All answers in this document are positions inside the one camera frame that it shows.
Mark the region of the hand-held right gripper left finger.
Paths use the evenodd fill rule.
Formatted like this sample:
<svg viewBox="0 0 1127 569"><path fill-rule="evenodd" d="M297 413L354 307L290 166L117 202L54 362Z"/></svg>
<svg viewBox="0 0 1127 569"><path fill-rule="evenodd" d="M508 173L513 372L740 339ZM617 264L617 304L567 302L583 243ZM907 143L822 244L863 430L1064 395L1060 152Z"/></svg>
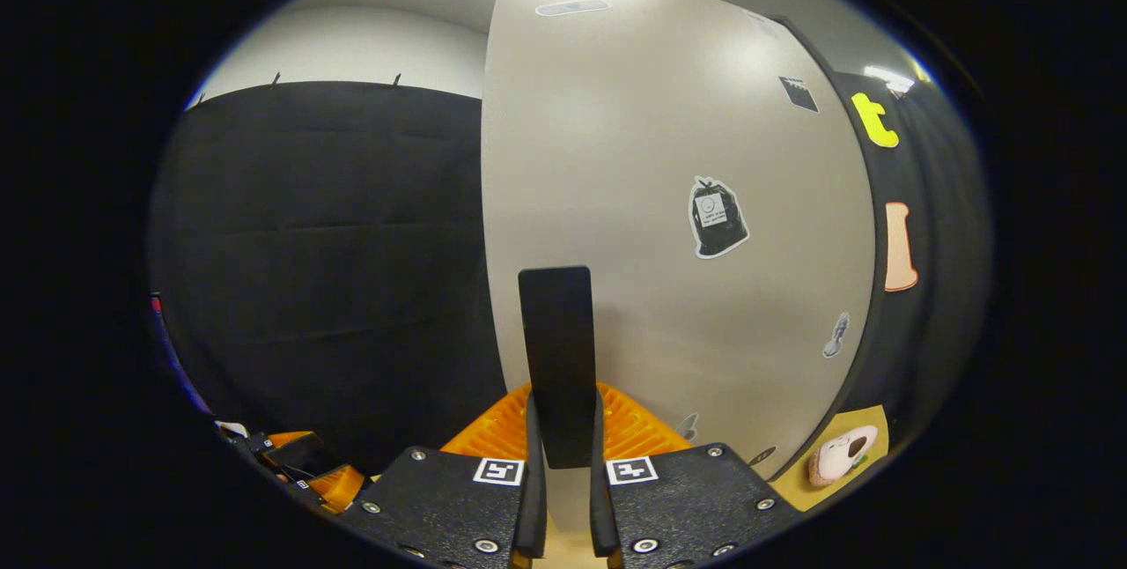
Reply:
<svg viewBox="0 0 1127 569"><path fill-rule="evenodd" d="M544 553L545 461L530 385L442 448L408 447L341 523L417 568L530 568Z"/></svg>

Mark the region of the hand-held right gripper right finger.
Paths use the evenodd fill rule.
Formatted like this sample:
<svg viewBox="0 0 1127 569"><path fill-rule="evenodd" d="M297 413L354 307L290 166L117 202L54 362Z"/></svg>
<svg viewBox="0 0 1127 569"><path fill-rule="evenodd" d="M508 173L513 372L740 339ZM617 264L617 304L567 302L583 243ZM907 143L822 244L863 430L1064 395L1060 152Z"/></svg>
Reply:
<svg viewBox="0 0 1127 569"><path fill-rule="evenodd" d="M733 568L804 516L735 448L691 445L605 384L589 489L594 552L609 568Z"/></svg>

